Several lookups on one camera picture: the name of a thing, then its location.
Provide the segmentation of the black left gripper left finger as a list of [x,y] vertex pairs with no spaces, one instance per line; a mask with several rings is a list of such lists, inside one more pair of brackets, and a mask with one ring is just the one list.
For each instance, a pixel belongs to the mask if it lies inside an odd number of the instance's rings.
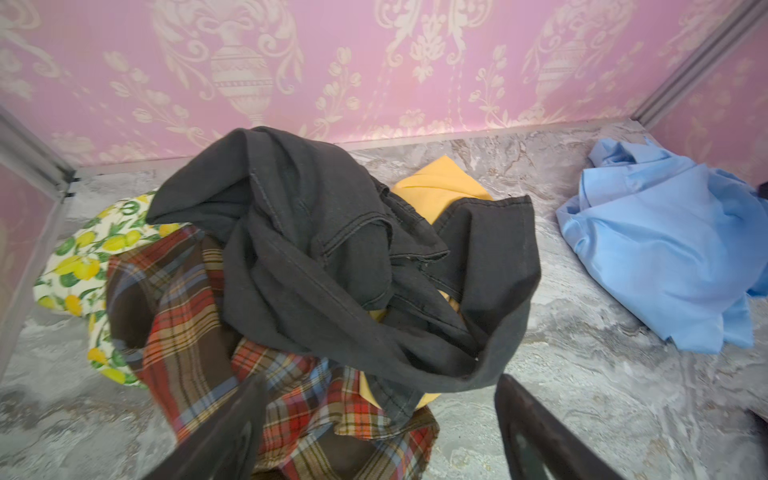
[[258,458],[267,404],[265,378],[247,378],[223,406],[146,477],[250,478]]

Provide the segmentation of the dark grey cloth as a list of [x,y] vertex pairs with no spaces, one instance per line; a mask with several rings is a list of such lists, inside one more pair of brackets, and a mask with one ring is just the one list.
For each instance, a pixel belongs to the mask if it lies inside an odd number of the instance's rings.
[[362,372],[397,424],[425,394],[498,380],[541,278],[529,197],[458,199],[428,221],[342,148],[265,126],[202,151],[147,220],[222,244],[227,324]]

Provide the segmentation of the light blue cloth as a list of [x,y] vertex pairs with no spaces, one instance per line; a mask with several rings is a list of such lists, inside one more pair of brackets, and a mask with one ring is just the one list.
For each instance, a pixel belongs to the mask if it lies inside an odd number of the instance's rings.
[[659,338],[717,354],[754,344],[767,293],[767,202],[738,177],[652,143],[598,141],[558,208],[587,272]]

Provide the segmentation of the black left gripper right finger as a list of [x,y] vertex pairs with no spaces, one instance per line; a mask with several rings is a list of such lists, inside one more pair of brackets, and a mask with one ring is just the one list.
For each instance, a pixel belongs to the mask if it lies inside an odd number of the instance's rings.
[[621,477],[512,376],[499,378],[494,405],[511,478]]

